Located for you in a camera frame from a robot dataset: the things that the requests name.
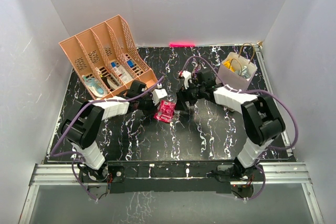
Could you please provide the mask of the red snack packet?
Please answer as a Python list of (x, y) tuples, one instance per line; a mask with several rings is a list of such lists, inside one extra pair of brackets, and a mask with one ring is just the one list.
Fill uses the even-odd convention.
[(160, 102), (158, 111), (154, 115), (154, 118), (164, 123), (170, 123), (173, 119), (174, 111), (175, 111), (175, 103), (162, 100)]

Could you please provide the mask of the yellow snack bar packet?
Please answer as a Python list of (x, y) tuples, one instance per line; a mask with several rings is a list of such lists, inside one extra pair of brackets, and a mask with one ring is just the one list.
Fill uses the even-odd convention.
[(229, 69), (230, 71), (232, 71), (232, 72), (235, 71), (235, 69), (234, 69), (233, 66), (232, 66), (232, 60), (227, 60), (227, 61), (225, 61), (225, 62), (223, 63), (223, 65), (224, 65), (227, 69)]

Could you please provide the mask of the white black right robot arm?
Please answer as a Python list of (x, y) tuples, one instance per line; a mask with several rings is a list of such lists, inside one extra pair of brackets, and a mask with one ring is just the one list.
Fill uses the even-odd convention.
[(176, 93), (175, 109), (187, 111), (200, 99), (222, 105), (242, 115), (247, 140), (235, 157), (232, 167), (218, 172), (247, 180), (253, 174), (257, 158), (286, 129), (283, 118), (272, 97), (230, 91), (217, 83), (208, 69), (198, 72), (181, 71), (183, 86)]

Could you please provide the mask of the light blue Himalaya snack packet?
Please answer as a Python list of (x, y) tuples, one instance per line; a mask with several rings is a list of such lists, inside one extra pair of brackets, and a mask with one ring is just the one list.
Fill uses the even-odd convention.
[(237, 75), (239, 75), (240, 77), (243, 77), (244, 79), (249, 79), (250, 78), (250, 74), (249, 74), (249, 70), (248, 70), (247, 66), (244, 66), (240, 70), (236, 70), (235, 73)]

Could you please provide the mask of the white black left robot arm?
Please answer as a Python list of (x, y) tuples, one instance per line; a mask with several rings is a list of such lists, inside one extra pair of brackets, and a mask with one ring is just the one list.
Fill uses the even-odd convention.
[(89, 168), (91, 177), (98, 182), (104, 181), (109, 172), (96, 142), (101, 122), (137, 110), (154, 114), (166, 97), (167, 92), (160, 83), (148, 88), (144, 82), (135, 80), (129, 88), (111, 99), (77, 102), (62, 125), (61, 139), (67, 139), (74, 146), (77, 155), (84, 159), (84, 166)]

